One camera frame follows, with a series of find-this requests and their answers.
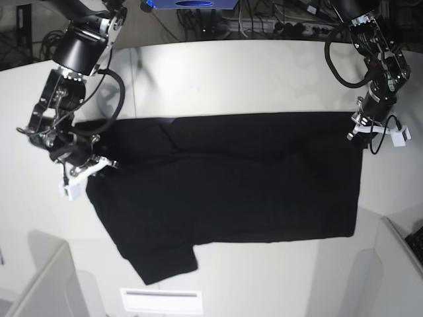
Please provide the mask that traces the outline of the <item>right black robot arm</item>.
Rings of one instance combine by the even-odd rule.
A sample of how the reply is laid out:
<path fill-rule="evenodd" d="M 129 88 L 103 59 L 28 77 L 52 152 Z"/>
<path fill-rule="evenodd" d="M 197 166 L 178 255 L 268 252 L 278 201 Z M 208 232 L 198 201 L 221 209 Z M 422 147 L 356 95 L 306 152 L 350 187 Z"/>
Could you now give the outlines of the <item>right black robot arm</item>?
<path fill-rule="evenodd" d="M 94 153 L 94 144 L 118 118 L 126 97 L 122 78 L 109 67 L 101 68 L 112 57 L 113 45 L 126 20 L 123 1 L 44 1 L 43 4 L 66 17 L 69 26 L 52 59 L 58 68 L 51 70 L 28 125 L 19 132 L 35 147 L 47 151 L 60 164 L 63 181 L 91 168 L 101 170 L 115 162 Z M 102 125 L 79 129 L 73 125 L 75 113 L 88 101 L 85 77 L 112 77 L 120 87 L 118 105 Z"/>

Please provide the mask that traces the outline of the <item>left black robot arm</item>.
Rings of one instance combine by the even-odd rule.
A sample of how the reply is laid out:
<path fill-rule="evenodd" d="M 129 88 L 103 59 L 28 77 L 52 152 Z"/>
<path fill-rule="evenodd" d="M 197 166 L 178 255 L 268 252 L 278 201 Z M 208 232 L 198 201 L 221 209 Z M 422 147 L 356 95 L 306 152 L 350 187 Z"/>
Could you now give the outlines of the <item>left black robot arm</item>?
<path fill-rule="evenodd" d="M 358 111 L 352 115 L 355 126 L 347 134 L 351 141 L 360 140 L 376 155 L 373 146 L 376 135 L 389 135 L 394 146 L 403 147 L 410 139 L 407 126 L 392 113 L 397 93 L 410 78 L 410 67 L 404 58 L 403 43 L 396 39 L 393 29 L 380 13 L 379 1 L 331 1 L 340 22 L 325 40 L 325 60 L 335 79 L 343 86 L 368 91 L 357 99 Z M 337 71 L 330 56 L 330 46 L 339 33 L 347 32 L 356 51 L 367 67 L 364 78 L 351 83 Z"/>

